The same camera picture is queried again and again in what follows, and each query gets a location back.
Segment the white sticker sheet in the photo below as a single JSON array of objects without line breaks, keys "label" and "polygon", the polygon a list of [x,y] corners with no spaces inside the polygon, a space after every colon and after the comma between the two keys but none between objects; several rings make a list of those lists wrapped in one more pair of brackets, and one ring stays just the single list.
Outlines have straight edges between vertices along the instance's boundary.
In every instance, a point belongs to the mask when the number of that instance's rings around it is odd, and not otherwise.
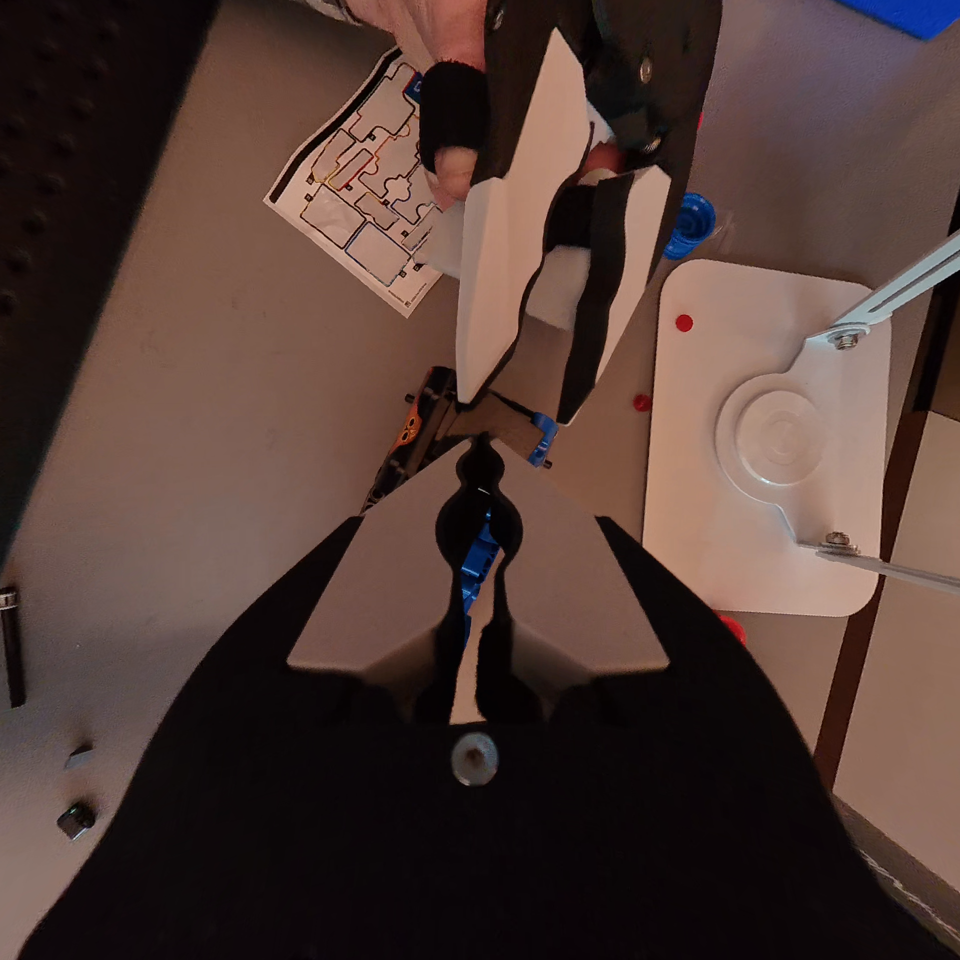
[{"label": "white sticker sheet", "polygon": [[419,150],[423,76],[398,47],[289,158],[264,204],[401,316],[438,282],[441,218]]}]

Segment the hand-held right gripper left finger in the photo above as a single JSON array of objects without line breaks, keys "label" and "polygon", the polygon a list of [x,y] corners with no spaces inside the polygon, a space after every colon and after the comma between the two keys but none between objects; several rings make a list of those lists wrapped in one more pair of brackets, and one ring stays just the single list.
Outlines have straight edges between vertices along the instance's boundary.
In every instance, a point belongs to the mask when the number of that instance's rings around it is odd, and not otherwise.
[{"label": "hand-held right gripper left finger", "polygon": [[387,690],[414,721],[450,721],[466,644],[461,571],[481,530],[476,439],[358,518],[289,666]]}]

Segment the blue wheel hub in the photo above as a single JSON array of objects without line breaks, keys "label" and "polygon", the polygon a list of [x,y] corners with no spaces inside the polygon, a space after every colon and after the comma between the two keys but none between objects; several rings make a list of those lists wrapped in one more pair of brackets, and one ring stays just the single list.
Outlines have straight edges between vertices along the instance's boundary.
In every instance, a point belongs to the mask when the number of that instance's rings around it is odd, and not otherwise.
[{"label": "blue wheel hub", "polygon": [[714,205],[698,193],[683,195],[677,220],[664,248],[664,258],[680,261],[710,239],[716,230]]}]

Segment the dark perforated panel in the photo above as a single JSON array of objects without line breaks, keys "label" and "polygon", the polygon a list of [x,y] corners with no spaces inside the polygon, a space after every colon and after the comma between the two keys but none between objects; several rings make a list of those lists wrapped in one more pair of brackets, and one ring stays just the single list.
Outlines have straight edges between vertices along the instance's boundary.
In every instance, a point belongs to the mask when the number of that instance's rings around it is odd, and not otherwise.
[{"label": "dark perforated panel", "polygon": [[2,561],[219,7],[1,3]]}]

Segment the person's left hand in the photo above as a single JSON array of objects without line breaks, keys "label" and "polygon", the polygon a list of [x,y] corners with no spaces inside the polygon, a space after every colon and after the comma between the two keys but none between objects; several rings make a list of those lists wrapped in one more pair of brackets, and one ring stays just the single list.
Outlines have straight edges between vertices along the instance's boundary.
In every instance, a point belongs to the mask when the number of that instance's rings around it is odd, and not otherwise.
[{"label": "person's left hand", "polygon": [[[482,1],[349,1],[354,18],[393,36],[419,66],[460,66],[462,74],[486,72],[487,3]],[[465,143],[438,146],[428,185],[442,211],[464,201],[471,189],[478,149]]]}]

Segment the grey desk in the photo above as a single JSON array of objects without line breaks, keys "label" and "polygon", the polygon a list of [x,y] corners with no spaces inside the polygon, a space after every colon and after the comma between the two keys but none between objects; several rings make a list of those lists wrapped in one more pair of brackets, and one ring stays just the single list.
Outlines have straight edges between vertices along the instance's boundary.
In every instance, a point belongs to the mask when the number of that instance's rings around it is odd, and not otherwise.
[{"label": "grey desk", "polygon": [[[9,558],[29,686],[2,713],[2,958],[200,659],[360,507],[405,395],[452,363],[455,281],[403,318],[262,200],[390,44],[298,2],[213,21]],[[725,2],[696,256],[887,282],[950,232],[958,68],[957,23],[923,42],[837,2]],[[75,842],[72,796],[98,811]]]}]

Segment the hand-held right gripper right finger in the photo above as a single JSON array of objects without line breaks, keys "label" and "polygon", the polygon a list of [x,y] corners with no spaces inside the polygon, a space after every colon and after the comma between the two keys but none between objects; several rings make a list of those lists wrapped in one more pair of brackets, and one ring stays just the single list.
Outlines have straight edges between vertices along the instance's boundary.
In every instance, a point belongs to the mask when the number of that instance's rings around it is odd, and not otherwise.
[{"label": "hand-held right gripper right finger", "polygon": [[668,655],[598,519],[501,440],[490,533],[502,551],[484,629],[484,717],[542,721],[567,691],[666,670]]}]

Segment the blue storage bin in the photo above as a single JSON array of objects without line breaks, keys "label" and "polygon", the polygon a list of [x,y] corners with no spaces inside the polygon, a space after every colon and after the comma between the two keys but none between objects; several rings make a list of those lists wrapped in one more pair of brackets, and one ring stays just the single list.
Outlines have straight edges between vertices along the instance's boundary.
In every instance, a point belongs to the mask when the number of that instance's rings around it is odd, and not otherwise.
[{"label": "blue storage bin", "polygon": [[939,37],[959,20],[959,1],[839,1],[839,3],[870,20],[923,42]]}]

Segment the blue black brick truck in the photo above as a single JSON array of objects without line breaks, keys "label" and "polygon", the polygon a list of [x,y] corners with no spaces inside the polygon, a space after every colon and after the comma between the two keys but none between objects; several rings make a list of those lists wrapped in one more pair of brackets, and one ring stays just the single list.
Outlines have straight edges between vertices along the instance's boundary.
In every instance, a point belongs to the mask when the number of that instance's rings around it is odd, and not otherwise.
[{"label": "blue black brick truck", "polygon": [[462,441],[481,433],[500,440],[534,468],[551,467],[549,453],[560,431],[558,422],[497,390],[488,390],[475,406],[461,409],[452,367],[431,366],[418,390],[408,393],[405,402],[409,408],[366,494],[361,513]]}]

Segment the scattered small brick pieces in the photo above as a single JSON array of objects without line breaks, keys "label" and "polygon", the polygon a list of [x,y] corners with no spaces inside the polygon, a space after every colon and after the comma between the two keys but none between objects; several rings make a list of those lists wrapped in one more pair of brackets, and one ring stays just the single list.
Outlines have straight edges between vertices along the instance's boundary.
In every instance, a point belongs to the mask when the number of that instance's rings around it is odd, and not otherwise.
[{"label": "scattered small brick pieces", "polygon": [[[71,750],[63,764],[68,786],[77,786],[80,783],[78,772],[92,760],[94,752],[95,746],[89,740],[81,742]],[[66,810],[57,817],[56,826],[70,842],[75,842],[94,828],[97,813],[97,804],[93,798],[72,796]]]}]

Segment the dark axle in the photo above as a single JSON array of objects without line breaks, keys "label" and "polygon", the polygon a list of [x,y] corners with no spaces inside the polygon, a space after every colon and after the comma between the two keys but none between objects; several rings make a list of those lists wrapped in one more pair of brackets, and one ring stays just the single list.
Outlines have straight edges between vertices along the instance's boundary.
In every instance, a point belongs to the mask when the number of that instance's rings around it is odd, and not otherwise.
[{"label": "dark axle", "polygon": [[26,703],[27,690],[19,622],[19,593],[13,585],[1,589],[1,635],[8,704],[15,710]]}]

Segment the white book stand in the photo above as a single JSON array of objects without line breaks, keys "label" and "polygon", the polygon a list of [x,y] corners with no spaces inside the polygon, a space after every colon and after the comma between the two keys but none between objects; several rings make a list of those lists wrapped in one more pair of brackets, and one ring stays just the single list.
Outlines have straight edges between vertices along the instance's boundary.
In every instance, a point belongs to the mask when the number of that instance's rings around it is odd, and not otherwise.
[{"label": "white book stand", "polygon": [[871,292],[705,258],[670,274],[643,546],[708,606],[845,618],[881,575],[958,594],[880,559],[891,317],[958,271],[958,248],[954,233]]}]

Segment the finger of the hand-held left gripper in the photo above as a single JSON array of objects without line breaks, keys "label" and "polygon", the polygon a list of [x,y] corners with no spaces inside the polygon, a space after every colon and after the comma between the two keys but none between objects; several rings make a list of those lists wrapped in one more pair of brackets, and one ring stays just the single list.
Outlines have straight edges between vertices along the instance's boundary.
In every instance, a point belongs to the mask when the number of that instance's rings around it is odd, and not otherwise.
[{"label": "finger of the hand-held left gripper", "polygon": [[643,294],[670,191],[658,165],[567,191],[589,204],[589,263],[573,318],[556,420],[570,425],[594,390]]},{"label": "finger of the hand-held left gripper", "polygon": [[477,400],[518,340],[551,208],[592,136],[582,65],[554,28],[506,172],[471,186],[465,201],[455,342],[462,406]]}]

